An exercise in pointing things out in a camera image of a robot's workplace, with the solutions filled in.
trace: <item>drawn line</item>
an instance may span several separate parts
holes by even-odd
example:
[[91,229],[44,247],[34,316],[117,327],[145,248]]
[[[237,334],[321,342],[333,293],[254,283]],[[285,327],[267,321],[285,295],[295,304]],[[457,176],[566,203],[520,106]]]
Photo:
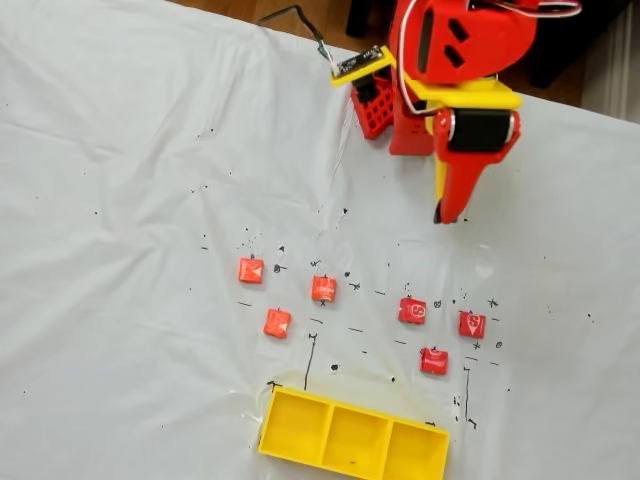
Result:
[[313,345],[311,345],[311,355],[309,355],[309,364],[307,365],[307,372],[304,374],[304,389],[307,390],[307,379],[309,377],[309,369],[311,368],[311,360],[313,360],[313,352],[316,349],[316,338],[318,338],[318,334],[315,335],[309,334],[309,338],[313,338]]
[[471,373],[471,370],[468,369],[467,367],[464,367],[465,372],[467,372],[467,392],[465,394],[465,399],[464,399],[464,419],[465,420],[469,420],[469,416],[468,416],[468,412],[469,412],[469,374]]

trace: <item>white tablecloth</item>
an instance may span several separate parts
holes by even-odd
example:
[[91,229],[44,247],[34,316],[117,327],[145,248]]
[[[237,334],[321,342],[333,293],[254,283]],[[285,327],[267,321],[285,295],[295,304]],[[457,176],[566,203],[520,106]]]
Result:
[[640,126],[526,98],[468,221],[435,226],[431,160],[364,140],[327,75],[310,41],[170,3],[0,3],[1,479],[342,478],[256,452],[267,382],[308,365],[312,393],[449,430],[447,479],[638,477]]

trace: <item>yellow 3d printed part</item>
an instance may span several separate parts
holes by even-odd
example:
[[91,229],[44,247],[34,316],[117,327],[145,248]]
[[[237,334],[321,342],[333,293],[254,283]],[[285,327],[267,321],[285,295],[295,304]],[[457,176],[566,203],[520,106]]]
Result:
[[258,451],[365,480],[441,480],[449,434],[276,387]]

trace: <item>red block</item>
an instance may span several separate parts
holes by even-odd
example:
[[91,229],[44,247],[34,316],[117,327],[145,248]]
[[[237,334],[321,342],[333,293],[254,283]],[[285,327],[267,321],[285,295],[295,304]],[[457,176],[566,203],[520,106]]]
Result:
[[458,332],[460,335],[473,338],[484,338],[484,325],[487,317],[470,312],[460,312]]
[[420,350],[422,360],[420,361],[420,370],[436,375],[444,375],[447,373],[449,365],[449,353],[435,348],[423,348]]
[[264,262],[259,258],[241,258],[238,280],[245,283],[262,283]]
[[400,300],[398,320],[405,323],[424,323],[427,316],[427,304],[415,298],[405,297]]
[[264,323],[264,328],[262,330],[267,335],[286,338],[289,323],[291,323],[291,314],[289,312],[270,308],[267,312],[267,321]]
[[333,302],[336,299],[336,279],[332,277],[313,276],[311,284],[311,298],[313,300],[323,300]]

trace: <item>wire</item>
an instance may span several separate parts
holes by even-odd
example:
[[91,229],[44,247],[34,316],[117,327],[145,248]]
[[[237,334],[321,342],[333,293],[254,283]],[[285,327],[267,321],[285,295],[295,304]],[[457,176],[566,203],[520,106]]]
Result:
[[262,25],[264,22],[268,22],[269,20],[272,20],[276,17],[279,17],[280,15],[284,15],[289,12],[296,12],[298,14],[298,18],[300,18],[300,21],[304,24],[305,27],[307,27],[307,30],[309,30],[309,32],[313,36],[313,39],[318,42],[318,52],[320,52],[320,55],[322,55],[329,62],[329,64],[331,65],[331,71],[335,74],[335,72],[337,71],[336,64],[333,60],[331,52],[329,52],[327,45],[324,43],[324,37],[322,36],[322,33],[320,33],[320,30],[318,30],[313,25],[313,23],[309,21],[307,16],[302,11],[302,8],[300,8],[300,5],[291,5],[289,7],[277,10],[265,17],[262,17],[256,23],[258,25]]
[[543,0],[538,4],[538,8],[552,9],[547,11],[529,10],[502,0],[488,0],[488,3],[533,18],[567,18],[582,12],[582,5],[578,0]]
[[407,92],[407,86],[404,81],[403,73],[404,73],[404,37],[406,36],[407,30],[407,22],[409,20],[409,15],[411,15],[411,11],[413,7],[415,7],[418,0],[411,0],[411,3],[407,7],[407,11],[404,13],[402,17],[402,23],[400,24],[400,32],[398,34],[398,68],[396,69],[396,74],[398,75],[398,85],[400,86],[400,92],[402,93],[402,99],[404,103],[409,108],[414,115],[422,115],[422,116],[433,116],[438,111],[437,107],[434,108],[426,108],[424,110],[417,110],[416,107],[411,102],[411,98],[409,98],[409,92]]

